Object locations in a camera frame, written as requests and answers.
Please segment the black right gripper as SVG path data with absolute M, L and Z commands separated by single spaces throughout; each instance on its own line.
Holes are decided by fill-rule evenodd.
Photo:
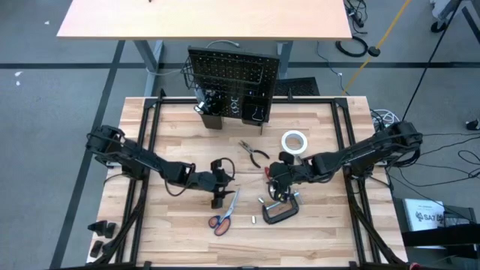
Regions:
M 290 194 L 290 186 L 304 182 L 320 181 L 320 174 L 314 163 L 314 155 L 301 158 L 299 165 L 294 165 L 295 157 L 286 151 L 279 154 L 279 162 L 269 166 L 268 189 L 276 190 L 276 199 L 285 203 Z

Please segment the black metal pegboard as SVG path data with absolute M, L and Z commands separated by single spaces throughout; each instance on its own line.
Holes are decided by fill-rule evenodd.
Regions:
M 280 59 L 274 55 L 190 46 L 181 73 L 193 90 L 204 126 L 223 128 L 225 118 L 257 127 L 269 122 Z

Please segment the white power strip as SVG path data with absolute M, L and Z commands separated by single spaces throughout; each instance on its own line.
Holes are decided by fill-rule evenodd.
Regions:
M 385 123 L 382 119 L 375 124 L 375 131 L 377 134 L 392 135 L 392 128 L 389 123 Z

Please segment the black floor mat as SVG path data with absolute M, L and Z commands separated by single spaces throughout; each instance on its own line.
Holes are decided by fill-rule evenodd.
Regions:
M 317 81 L 314 77 L 278 79 L 275 84 L 275 96 L 319 96 Z

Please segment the tall black pegboard bin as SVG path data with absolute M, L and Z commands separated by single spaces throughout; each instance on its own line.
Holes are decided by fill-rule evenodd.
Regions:
M 194 94 L 195 94 L 195 97 L 196 97 L 198 103 L 200 101 L 203 101 L 205 103 L 205 106 L 206 106 L 205 95 L 204 95 L 203 90 L 195 90 Z M 221 130 L 222 129 L 222 120 L 221 120 L 220 116 L 212 115 L 209 112 L 207 112 L 205 114 L 200 115 L 200 117 L 201 117 L 202 122 L 203 122 L 203 124 L 206 128 L 213 129 L 213 130 Z

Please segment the black-handled needle-nose pliers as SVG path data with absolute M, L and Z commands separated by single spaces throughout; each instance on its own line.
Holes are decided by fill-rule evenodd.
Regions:
M 264 158 L 267 158 L 267 159 L 270 158 L 269 155 L 266 154 L 264 151 L 251 148 L 251 146 L 250 146 L 248 143 L 246 143 L 244 140 L 241 140 L 238 144 L 239 144 L 246 152 L 249 153 L 250 161 L 251 161 L 251 163 L 252 163 L 256 168 L 260 168 L 260 165 L 255 161 L 255 159 L 254 159 L 254 154 L 261 154 Z

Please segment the black cart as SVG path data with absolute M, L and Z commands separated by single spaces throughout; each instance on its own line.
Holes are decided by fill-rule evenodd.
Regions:
M 444 227 L 410 231 L 403 199 L 395 199 L 394 206 L 406 247 L 440 249 L 449 256 L 480 259 L 480 220 L 472 208 L 443 204 Z

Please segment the short black pegboard bin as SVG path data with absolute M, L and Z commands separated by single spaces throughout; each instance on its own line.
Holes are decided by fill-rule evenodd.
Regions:
M 252 114 L 254 113 L 255 107 L 263 107 L 263 116 L 264 116 L 263 121 L 254 121 L 251 118 Z M 241 120 L 242 120 L 242 123 L 246 125 L 261 126 L 264 123 L 269 121 L 269 113 L 265 106 L 260 106 L 256 104 L 246 104 L 242 108 Z

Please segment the blue and orange scissors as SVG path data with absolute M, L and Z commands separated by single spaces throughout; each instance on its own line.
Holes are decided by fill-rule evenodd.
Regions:
M 224 215 L 215 215 L 208 220 L 208 225 L 214 230 L 216 236 L 224 235 L 231 226 L 231 214 L 233 213 L 239 198 L 239 191 L 234 193 L 232 202 Z

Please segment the white stand with caster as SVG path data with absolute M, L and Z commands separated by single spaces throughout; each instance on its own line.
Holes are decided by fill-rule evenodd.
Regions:
M 457 0 L 429 0 L 433 8 L 432 16 L 436 19 L 430 30 L 433 33 L 442 32 L 446 28 L 446 21 L 451 12 L 454 11 Z

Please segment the white tape roll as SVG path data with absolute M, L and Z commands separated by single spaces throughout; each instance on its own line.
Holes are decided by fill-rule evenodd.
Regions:
M 292 138 L 300 142 L 301 145 L 299 148 L 293 149 L 287 145 L 287 140 Z M 302 132 L 298 130 L 289 130 L 286 133 L 284 133 L 283 136 L 281 137 L 281 145 L 282 145 L 282 149 L 285 152 L 291 155 L 300 155 L 300 154 L 303 154 L 307 149 L 308 139 Z

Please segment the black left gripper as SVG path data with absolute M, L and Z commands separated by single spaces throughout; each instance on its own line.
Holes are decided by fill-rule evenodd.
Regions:
M 221 166 L 222 160 L 214 160 L 211 162 L 210 172 L 192 172 L 187 180 L 188 188 L 213 193 L 212 209 L 223 207 L 224 198 L 232 193 L 231 190 L 226 190 L 226 185 L 235 180 L 233 176 L 228 175 L 224 169 L 221 169 Z

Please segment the light wooden desk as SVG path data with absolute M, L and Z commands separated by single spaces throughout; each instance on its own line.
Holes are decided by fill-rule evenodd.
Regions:
M 294 41 L 352 37 L 343 0 L 73 0 L 57 35 L 132 40 L 151 72 L 150 40 L 277 41 L 282 79 Z

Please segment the white printed box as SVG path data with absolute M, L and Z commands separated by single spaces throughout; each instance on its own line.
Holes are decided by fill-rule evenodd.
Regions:
M 403 199 L 403 208 L 410 231 L 444 227 L 443 202 L 429 199 Z

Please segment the black C-clamp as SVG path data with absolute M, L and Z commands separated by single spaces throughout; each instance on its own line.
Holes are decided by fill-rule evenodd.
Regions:
M 269 211 L 283 205 L 282 202 L 278 201 L 271 205 L 262 205 L 262 218 L 268 224 L 277 224 L 281 221 L 285 221 L 288 218 L 291 218 L 299 213 L 300 204 L 303 204 L 303 199 L 301 194 L 298 191 L 295 191 L 293 194 L 290 194 L 287 202 L 290 204 L 290 207 L 286 211 L 279 212 L 276 215 L 270 215 Z

